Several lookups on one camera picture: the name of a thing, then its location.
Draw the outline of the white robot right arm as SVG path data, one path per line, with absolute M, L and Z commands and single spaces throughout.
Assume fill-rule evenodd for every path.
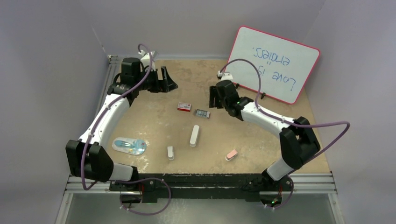
M 283 177 L 300 169 L 319 152 L 320 144 L 308 119 L 281 116 L 251 98 L 240 97 L 230 80 L 220 81 L 209 90 L 210 108 L 224 108 L 231 117 L 256 124 L 280 140 L 280 158 L 262 173 L 266 189 L 275 189 Z

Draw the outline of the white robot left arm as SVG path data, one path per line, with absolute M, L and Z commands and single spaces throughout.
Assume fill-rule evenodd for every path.
M 177 88 L 178 85 L 171 79 L 165 66 L 156 69 L 149 64 L 148 59 L 123 59 L 121 72 L 114 77 L 105 101 L 90 127 L 78 140 L 70 140 L 65 146 L 71 174 L 98 182 L 121 181 L 126 190 L 137 189 L 137 167 L 115 163 L 105 146 L 140 91 L 166 93 Z

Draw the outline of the red white staple box sleeve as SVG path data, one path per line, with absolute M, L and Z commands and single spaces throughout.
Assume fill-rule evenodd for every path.
M 191 111 L 191 104 L 179 102 L 178 105 L 177 105 L 177 110 L 178 111 L 190 112 Z

